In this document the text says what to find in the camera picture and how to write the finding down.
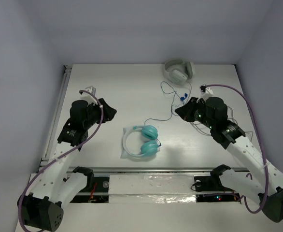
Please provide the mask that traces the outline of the left aluminium side rail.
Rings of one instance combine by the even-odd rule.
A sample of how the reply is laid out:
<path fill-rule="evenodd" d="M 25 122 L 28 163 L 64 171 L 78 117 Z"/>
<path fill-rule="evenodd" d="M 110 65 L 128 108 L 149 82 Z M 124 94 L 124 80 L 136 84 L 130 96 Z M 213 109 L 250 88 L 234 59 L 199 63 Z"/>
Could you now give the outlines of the left aluminium side rail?
<path fill-rule="evenodd" d="M 54 115 L 53 115 L 53 118 L 52 118 L 50 130 L 49 130 L 49 133 L 48 133 L 48 136 L 47 136 L 45 149 L 44 149 L 44 152 L 42 154 L 42 158 L 40 160 L 41 166 L 43 165 L 43 163 L 45 161 L 47 161 L 49 159 L 49 156 L 50 156 L 51 151 L 53 149 L 53 143 L 54 143 L 54 139 L 55 139 L 55 135 L 56 135 L 57 125 L 58 125 L 62 105 L 63 105 L 63 102 L 64 102 L 67 86 L 68 86 L 68 83 L 69 83 L 71 71 L 72 71 L 72 65 L 64 65 L 64 73 L 63 73 L 63 79 L 62 79 L 62 83 L 61 83 L 61 87 L 60 87 L 60 92 L 59 92 L 57 103 L 56 103 L 56 106 L 55 106 L 55 111 L 54 111 Z"/>

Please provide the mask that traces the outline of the aluminium mounting rail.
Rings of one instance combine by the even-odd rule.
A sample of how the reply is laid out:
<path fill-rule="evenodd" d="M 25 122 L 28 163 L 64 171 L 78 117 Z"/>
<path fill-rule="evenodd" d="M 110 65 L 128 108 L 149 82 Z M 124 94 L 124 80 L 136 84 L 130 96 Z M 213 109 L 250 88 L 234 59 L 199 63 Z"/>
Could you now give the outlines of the aluminium mounting rail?
<path fill-rule="evenodd" d="M 41 171 L 43 167 L 47 165 L 48 161 L 46 158 L 41 159 L 41 163 L 38 171 Z M 75 166 L 70 166 L 68 172 L 72 172 Z M 142 168 L 142 167 L 87 167 L 82 165 L 82 167 L 90 168 L 94 172 L 99 173 L 197 173 L 197 172 L 210 172 L 211 167 L 208 168 Z M 246 168 L 243 167 L 235 167 L 232 168 L 236 172 L 248 172 Z"/>

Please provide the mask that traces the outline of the teal cat-ear headphones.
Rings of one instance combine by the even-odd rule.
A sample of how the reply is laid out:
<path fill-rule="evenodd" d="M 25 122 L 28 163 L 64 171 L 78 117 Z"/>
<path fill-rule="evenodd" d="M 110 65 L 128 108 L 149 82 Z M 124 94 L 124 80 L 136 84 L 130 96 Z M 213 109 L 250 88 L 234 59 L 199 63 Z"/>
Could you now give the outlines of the teal cat-ear headphones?
<path fill-rule="evenodd" d="M 158 130 L 151 125 L 123 128 L 121 159 L 148 159 L 155 157 L 162 146 Z"/>

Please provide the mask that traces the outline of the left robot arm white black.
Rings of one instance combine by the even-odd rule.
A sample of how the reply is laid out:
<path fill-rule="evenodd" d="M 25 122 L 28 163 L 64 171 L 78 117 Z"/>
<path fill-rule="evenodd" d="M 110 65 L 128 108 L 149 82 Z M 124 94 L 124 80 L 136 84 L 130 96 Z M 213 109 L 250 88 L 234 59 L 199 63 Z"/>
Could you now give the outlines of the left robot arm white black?
<path fill-rule="evenodd" d="M 103 98 L 71 104 L 70 117 L 57 139 L 54 154 L 18 199 L 18 219 L 24 231 L 30 226 L 41 232 L 55 232 L 63 220 L 64 208 L 76 194 L 93 188 L 93 170 L 78 166 L 71 175 L 67 171 L 82 146 L 93 137 L 88 130 L 111 121 L 116 113 Z"/>

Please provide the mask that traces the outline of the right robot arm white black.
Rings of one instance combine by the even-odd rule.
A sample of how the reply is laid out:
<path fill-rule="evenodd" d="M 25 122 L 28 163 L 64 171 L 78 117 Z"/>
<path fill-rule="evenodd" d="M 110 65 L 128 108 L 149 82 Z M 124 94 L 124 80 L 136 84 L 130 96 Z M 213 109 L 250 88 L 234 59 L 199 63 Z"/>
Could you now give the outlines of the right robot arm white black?
<path fill-rule="evenodd" d="M 228 106 L 221 98 L 200 100 L 192 97 L 175 113 L 186 122 L 198 121 L 210 129 L 211 137 L 240 161 L 253 176 L 252 180 L 236 173 L 226 165 L 211 171 L 210 185 L 238 191 L 258 204 L 273 222 L 283 220 L 283 173 L 251 143 L 245 132 L 227 116 Z"/>

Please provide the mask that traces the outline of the white foam cover panel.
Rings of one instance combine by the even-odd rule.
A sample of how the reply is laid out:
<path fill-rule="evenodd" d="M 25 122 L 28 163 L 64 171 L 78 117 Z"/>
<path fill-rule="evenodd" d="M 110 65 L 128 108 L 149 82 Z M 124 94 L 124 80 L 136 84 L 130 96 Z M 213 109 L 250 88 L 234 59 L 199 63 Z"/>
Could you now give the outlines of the white foam cover panel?
<path fill-rule="evenodd" d="M 114 174 L 109 181 L 109 203 L 195 203 L 192 175 Z"/>

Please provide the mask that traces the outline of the grey white headphones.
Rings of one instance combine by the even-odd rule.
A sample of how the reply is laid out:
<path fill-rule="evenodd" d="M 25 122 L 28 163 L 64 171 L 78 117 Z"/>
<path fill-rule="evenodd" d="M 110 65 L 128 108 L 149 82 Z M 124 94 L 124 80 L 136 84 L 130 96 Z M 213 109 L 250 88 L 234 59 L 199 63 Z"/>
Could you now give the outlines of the grey white headphones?
<path fill-rule="evenodd" d="M 168 60 L 164 63 L 163 75 L 175 85 L 183 86 L 195 77 L 195 64 L 181 58 Z"/>

